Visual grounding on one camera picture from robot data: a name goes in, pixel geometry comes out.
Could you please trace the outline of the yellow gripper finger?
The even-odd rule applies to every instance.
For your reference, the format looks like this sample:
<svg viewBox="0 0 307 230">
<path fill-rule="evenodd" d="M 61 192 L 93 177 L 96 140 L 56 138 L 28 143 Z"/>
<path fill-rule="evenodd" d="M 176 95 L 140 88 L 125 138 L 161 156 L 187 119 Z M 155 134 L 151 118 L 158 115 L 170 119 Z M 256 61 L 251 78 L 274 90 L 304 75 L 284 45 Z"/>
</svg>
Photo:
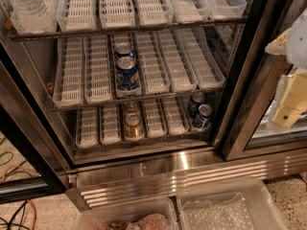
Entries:
<svg viewBox="0 0 307 230">
<path fill-rule="evenodd" d="M 289 33 L 290 29 L 284 31 L 281 35 L 279 35 L 275 40 L 273 40 L 266 46 L 265 52 L 274 56 L 285 55 L 286 43 L 288 40 Z"/>
</svg>

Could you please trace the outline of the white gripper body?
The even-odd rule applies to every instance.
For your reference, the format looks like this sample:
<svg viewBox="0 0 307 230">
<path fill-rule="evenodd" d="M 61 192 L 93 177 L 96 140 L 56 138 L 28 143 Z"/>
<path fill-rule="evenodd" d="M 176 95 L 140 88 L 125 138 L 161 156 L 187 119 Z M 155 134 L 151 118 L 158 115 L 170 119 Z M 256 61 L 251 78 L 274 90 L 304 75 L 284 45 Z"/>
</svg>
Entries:
<svg viewBox="0 0 307 230">
<path fill-rule="evenodd" d="M 307 68 L 307 9 L 293 23 L 286 42 L 287 61 Z"/>
</svg>

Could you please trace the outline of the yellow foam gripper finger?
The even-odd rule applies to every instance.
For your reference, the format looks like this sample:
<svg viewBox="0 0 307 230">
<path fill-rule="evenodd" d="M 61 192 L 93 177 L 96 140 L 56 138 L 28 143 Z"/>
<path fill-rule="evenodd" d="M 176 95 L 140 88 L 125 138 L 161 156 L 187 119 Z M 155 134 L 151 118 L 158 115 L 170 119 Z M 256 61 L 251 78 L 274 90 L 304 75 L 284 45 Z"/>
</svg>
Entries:
<svg viewBox="0 0 307 230">
<path fill-rule="evenodd" d="M 290 129 L 307 111 L 307 71 L 283 75 L 277 84 L 268 129 Z"/>
</svg>

